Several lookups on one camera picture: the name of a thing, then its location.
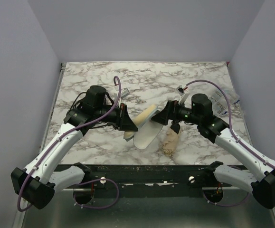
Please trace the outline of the beige umbrella case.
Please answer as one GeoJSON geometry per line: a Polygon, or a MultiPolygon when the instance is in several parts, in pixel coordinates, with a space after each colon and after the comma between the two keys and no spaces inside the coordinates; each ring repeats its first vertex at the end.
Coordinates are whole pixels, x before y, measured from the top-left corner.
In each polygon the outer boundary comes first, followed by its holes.
{"type": "Polygon", "coordinates": [[[159,132],[162,130],[163,125],[151,120],[151,118],[159,112],[156,105],[150,105],[140,114],[133,118],[133,123],[137,126],[138,131],[125,131],[123,138],[128,142],[133,140],[136,148],[143,150],[151,144],[159,132]]]}

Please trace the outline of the beige umbrella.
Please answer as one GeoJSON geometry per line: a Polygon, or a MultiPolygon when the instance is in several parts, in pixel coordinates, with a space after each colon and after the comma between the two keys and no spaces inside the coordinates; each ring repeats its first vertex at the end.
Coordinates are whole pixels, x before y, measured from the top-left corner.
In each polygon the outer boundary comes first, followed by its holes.
{"type": "Polygon", "coordinates": [[[161,151],[167,157],[171,157],[177,150],[180,138],[180,125],[178,123],[172,124],[166,132],[163,140],[161,151]]]}

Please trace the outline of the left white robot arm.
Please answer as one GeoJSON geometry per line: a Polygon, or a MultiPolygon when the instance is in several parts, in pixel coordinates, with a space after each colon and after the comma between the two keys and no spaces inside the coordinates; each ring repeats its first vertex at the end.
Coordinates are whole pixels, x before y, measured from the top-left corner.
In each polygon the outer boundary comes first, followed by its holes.
{"type": "Polygon", "coordinates": [[[11,181],[19,199],[25,199],[37,209],[43,209],[58,190],[79,184],[86,175],[81,165],[73,165],[63,174],[55,171],[67,152],[92,129],[97,122],[112,125],[124,132],[136,132],[138,127],[129,117],[127,106],[119,96],[111,104],[105,102],[107,90],[92,85],[78,106],[71,109],[60,129],[44,150],[25,168],[15,168],[11,181]]]}

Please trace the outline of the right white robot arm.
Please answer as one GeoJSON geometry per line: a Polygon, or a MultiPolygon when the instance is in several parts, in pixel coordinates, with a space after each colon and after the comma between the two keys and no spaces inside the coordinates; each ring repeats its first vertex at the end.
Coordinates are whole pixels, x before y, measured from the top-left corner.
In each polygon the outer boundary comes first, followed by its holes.
{"type": "Polygon", "coordinates": [[[170,120],[196,125],[200,135],[232,154],[248,170],[240,171],[216,161],[207,167],[206,176],[252,194],[267,209],[275,207],[275,160],[241,140],[228,123],[215,116],[205,94],[193,95],[191,108],[176,100],[168,101],[151,120],[162,125],[170,120]]]}

